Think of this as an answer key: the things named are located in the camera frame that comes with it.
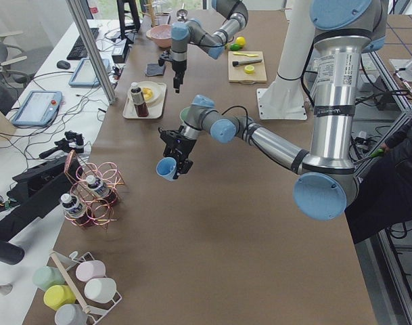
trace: person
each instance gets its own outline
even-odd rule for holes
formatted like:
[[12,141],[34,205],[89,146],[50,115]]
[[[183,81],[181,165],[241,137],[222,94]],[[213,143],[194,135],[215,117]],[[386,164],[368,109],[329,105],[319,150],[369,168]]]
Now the person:
[[345,210],[353,242],[361,242],[395,223],[412,220],[412,118],[380,146],[377,160]]

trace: tablet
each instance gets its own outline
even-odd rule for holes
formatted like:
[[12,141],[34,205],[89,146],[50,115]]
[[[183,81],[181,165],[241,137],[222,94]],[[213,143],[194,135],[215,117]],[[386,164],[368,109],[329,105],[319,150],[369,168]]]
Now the tablet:
[[31,91],[16,113],[12,124],[17,127],[45,127],[57,116],[62,101],[61,91]]
[[[109,59],[102,59],[105,69],[109,71]],[[78,63],[73,75],[70,77],[69,86],[71,87],[96,87],[100,84],[99,79],[91,65],[89,58],[83,58]]]

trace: white plate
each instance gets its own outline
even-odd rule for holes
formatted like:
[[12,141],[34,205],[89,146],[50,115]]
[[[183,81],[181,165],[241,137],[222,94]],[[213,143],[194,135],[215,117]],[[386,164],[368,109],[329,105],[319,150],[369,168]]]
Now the white plate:
[[[138,86],[143,89],[143,88],[150,88],[153,92],[153,96],[152,98],[148,99],[145,101],[145,103],[147,104],[152,104],[154,103],[156,100],[158,100],[158,98],[161,97],[162,95],[162,88],[159,86],[159,84],[154,83],[153,81],[140,81],[138,82]],[[128,93],[128,97],[131,99],[131,87],[129,88],[129,93]]]
[[147,104],[149,115],[147,117],[138,117],[135,111],[135,105],[132,102],[130,96],[126,100],[124,105],[123,117],[127,119],[153,119],[160,118],[164,109],[165,93],[166,93],[166,84],[164,83],[155,83],[159,87],[160,95],[156,98],[153,103]]

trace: black sleeve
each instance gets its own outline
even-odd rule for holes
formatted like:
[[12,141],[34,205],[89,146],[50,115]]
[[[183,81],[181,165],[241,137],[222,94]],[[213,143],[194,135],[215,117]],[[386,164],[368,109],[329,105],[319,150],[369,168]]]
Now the black sleeve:
[[410,130],[411,127],[412,118],[409,120],[409,122],[405,123],[402,127],[400,127],[400,129],[398,129],[397,132],[395,132],[385,140],[386,145],[392,149],[396,145],[400,144],[407,137],[407,132],[408,130]]

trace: white pillar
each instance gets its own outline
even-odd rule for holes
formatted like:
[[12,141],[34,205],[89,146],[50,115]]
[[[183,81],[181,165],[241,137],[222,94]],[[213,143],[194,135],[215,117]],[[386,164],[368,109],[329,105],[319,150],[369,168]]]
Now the white pillar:
[[262,120],[305,120],[304,96],[300,75],[314,38],[309,17],[311,0],[297,0],[288,26],[275,81],[267,89],[257,89],[258,112]]

